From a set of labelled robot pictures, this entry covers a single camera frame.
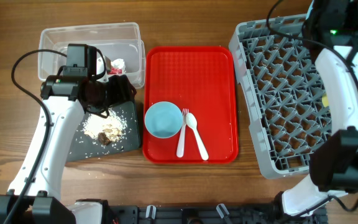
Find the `red snack wrapper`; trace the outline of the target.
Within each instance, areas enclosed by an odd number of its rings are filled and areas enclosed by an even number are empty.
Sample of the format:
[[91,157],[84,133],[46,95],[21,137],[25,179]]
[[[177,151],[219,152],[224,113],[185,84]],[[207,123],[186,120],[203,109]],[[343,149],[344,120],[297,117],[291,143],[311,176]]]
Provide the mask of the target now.
[[124,73],[123,69],[113,68],[108,74],[109,75],[121,75]]

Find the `rice and mushroom leftovers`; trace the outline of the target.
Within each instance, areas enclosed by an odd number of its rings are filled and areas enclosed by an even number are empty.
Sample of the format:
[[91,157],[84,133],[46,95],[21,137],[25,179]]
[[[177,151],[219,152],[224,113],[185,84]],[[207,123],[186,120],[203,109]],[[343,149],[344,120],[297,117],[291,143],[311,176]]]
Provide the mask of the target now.
[[91,139],[97,140],[98,135],[103,133],[111,143],[119,142],[126,137],[128,128],[127,119],[112,109],[107,118],[101,118],[91,114],[83,122],[82,131]]

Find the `white napkin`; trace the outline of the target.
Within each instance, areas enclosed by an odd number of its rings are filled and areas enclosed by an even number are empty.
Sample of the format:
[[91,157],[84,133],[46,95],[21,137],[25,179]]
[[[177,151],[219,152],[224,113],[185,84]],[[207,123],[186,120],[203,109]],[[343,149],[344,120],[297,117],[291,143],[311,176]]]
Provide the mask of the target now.
[[126,72],[125,61],[122,58],[115,59],[114,61],[111,62],[111,69],[113,68],[123,69],[125,73]]

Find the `light blue bowl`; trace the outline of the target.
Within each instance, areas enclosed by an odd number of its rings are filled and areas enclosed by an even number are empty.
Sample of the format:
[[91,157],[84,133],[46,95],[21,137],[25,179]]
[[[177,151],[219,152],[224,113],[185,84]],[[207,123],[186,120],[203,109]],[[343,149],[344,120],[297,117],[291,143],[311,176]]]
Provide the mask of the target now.
[[179,107],[168,101],[153,104],[145,113],[144,124],[154,137],[166,139],[181,129],[183,115]]

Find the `white plastic spoon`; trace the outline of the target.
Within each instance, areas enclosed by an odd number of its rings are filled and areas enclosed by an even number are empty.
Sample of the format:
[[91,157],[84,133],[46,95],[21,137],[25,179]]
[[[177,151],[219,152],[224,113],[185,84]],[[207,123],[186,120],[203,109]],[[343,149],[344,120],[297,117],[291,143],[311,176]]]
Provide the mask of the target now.
[[209,155],[208,152],[204,146],[204,143],[201,139],[201,136],[197,130],[197,120],[195,118],[195,116],[192,113],[188,113],[186,115],[186,124],[193,130],[194,135],[195,135],[195,139],[196,139],[196,143],[198,145],[198,150],[200,152],[200,156],[202,158],[202,160],[207,161],[209,159]]

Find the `white plastic fork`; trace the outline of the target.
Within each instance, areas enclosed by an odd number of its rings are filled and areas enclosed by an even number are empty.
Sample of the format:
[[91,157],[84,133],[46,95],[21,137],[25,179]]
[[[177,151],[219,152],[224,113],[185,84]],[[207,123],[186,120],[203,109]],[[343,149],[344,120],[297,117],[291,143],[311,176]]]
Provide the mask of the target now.
[[186,115],[188,114],[188,112],[189,112],[189,110],[186,108],[182,110],[183,123],[182,123],[181,130],[180,130],[180,137],[178,140],[178,146],[177,146],[177,152],[176,152],[176,155],[179,158],[183,157],[184,151],[185,151]]

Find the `yellow cup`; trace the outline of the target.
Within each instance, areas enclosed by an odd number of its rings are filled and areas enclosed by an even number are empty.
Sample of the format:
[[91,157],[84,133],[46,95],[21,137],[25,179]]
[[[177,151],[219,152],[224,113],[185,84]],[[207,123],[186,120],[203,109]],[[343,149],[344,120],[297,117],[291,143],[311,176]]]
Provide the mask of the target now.
[[325,93],[323,94],[321,101],[322,101],[322,104],[323,104],[324,107],[329,106],[329,101],[328,101],[327,94],[325,94]]

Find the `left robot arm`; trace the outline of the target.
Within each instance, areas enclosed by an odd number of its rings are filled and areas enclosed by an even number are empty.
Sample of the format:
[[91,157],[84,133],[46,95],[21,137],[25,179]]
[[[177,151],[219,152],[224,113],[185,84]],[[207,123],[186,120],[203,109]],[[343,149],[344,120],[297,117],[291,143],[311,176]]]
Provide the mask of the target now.
[[117,223],[107,200],[61,203],[62,174],[71,141],[86,113],[107,118],[111,106],[134,101],[135,88],[125,75],[101,82],[102,52],[69,44],[67,62],[42,83],[40,96],[18,88],[40,105],[40,117],[20,171],[0,195],[0,223]]

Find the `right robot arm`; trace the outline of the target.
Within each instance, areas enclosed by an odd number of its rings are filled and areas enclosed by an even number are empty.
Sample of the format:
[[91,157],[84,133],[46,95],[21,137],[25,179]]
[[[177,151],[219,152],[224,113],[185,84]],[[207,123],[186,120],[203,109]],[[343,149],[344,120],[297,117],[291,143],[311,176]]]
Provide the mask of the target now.
[[313,1],[301,32],[328,97],[332,135],[312,154],[308,175],[275,197],[283,222],[358,196],[358,1]]

